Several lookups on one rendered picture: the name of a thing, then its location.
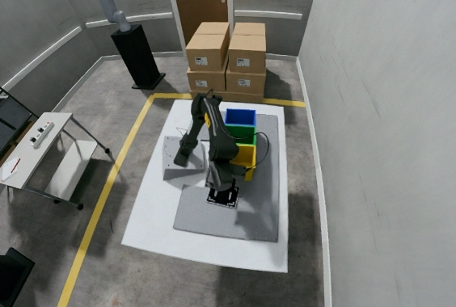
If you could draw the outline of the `yellow open bin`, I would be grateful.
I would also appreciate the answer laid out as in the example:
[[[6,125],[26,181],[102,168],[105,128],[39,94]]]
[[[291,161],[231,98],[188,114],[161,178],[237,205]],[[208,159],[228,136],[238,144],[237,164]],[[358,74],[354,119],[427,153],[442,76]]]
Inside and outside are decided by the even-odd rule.
[[[238,155],[230,160],[230,163],[246,166],[247,168],[253,167],[255,165],[255,145],[237,145],[239,147]],[[253,170],[255,166],[246,172],[246,177],[244,180],[251,181]]]

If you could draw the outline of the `green bin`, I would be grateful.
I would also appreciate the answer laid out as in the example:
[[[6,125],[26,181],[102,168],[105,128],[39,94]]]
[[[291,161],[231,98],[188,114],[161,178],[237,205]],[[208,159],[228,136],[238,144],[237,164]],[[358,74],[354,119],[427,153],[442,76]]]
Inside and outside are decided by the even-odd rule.
[[[245,125],[230,125],[225,124],[227,130],[230,132],[231,136],[236,138],[244,138],[242,140],[235,140],[236,145],[255,145],[255,135],[249,137],[252,134],[255,134],[255,126],[245,126]],[[240,144],[241,143],[241,144]]]

